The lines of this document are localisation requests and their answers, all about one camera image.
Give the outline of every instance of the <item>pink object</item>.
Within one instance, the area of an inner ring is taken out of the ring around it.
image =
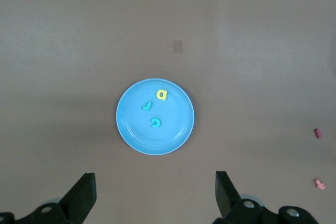
[[[321,190],[324,190],[326,188],[324,183],[322,183],[319,179],[314,179],[314,182],[317,188],[320,188]]]
[[[322,138],[322,133],[321,133],[320,129],[316,128],[316,129],[314,130],[314,133],[315,133],[315,136],[316,136],[317,138]]]

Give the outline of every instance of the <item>blue plate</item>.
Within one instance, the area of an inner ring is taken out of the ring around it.
[[[164,79],[137,82],[122,95],[117,127],[122,138],[138,152],[163,155],[187,141],[194,126],[188,95]]]

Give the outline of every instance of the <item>small tan square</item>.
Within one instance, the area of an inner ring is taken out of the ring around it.
[[[173,52],[182,52],[182,41],[173,41]]]

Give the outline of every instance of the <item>screw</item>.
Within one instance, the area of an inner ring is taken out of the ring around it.
[[[295,209],[289,208],[287,209],[287,213],[291,215],[292,217],[299,217],[300,214]]]
[[[244,206],[247,207],[247,208],[254,208],[253,202],[249,201],[249,200],[244,202]]]
[[[45,207],[41,210],[41,213],[44,214],[46,212],[49,212],[51,210],[51,207]]]

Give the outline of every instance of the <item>red object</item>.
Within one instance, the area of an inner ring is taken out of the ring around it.
[[[322,133],[321,133],[320,129],[316,128],[316,129],[314,130],[314,133],[315,133],[315,136],[316,136],[317,138],[322,138]]]
[[[317,188],[320,188],[321,190],[324,190],[326,188],[324,183],[322,183],[319,179],[314,179],[314,182]]]

